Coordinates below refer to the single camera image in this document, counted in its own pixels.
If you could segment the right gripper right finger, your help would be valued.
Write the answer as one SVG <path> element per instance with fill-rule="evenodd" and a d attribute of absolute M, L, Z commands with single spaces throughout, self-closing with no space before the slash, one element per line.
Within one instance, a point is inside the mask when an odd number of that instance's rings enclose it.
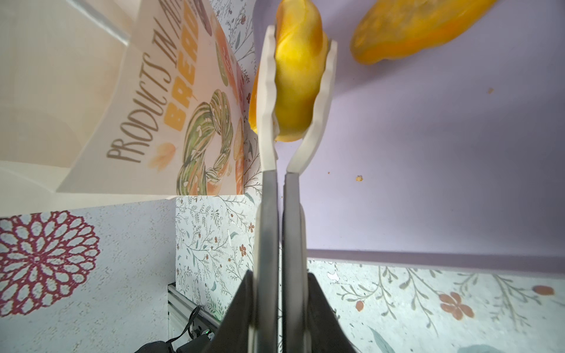
<path fill-rule="evenodd" d="M 308 273 L 307 311 L 307 328 L 310 332 L 312 352 L 355 353 L 318 280 L 312 273 Z"/>

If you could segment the printed paper bag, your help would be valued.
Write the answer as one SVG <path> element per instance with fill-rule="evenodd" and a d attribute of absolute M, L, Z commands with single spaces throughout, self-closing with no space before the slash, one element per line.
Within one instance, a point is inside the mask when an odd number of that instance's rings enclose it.
<path fill-rule="evenodd" d="M 241 195 L 243 94 L 209 1 L 3 1 L 1 214 Z"/>

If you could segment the metal tongs with white tips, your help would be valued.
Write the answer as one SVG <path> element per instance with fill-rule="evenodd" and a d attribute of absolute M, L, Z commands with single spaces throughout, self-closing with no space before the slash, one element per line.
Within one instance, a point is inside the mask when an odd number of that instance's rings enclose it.
<path fill-rule="evenodd" d="M 308 271 L 305 213 L 300 201 L 300 176 L 324 136 L 332 103 L 338 44 L 329 42 L 325 72 L 313 106 L 313 118 L 303 141 L 285 169 L 283 196 L 278 196 L 275 138 L 279 124 L 277 99 L 276 27 L 266 28 L 257 75 L 257 149 L 263 195 L 257 210 L 253 268 L 253 315 L 250 352 L 311 352 L 308 322 Z"/>

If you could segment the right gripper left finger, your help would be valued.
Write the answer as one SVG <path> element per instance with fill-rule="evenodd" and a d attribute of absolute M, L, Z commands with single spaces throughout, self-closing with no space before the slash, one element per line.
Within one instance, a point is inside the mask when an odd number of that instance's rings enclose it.
<path fill-rule="evenodd" d="M 253 273 L 247 271 L 214 336 L 206 346 L 210 353 L 247 353 L 254 304 Z"/>

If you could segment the oval golden bread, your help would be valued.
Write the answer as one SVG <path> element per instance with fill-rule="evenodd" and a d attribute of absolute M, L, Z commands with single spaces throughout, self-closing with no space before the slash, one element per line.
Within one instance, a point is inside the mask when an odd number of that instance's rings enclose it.
<path fill-rule="evenodd" d="M 442 46 L 482 19 L 495 1 L 377 1 L 350 41 L 364 65 L 398 60 Z"/>

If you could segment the small yellow croissant piece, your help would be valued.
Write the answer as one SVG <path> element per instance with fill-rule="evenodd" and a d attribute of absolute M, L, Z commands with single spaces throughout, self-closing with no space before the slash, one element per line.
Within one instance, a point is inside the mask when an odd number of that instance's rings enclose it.
<path fill-rule="evenodd" d="M 312 122 L 329 40 L 318 8 L 303 0 L 281 1 L 275 38 L 276 140 L 289 143 L 301 139 Z"/>

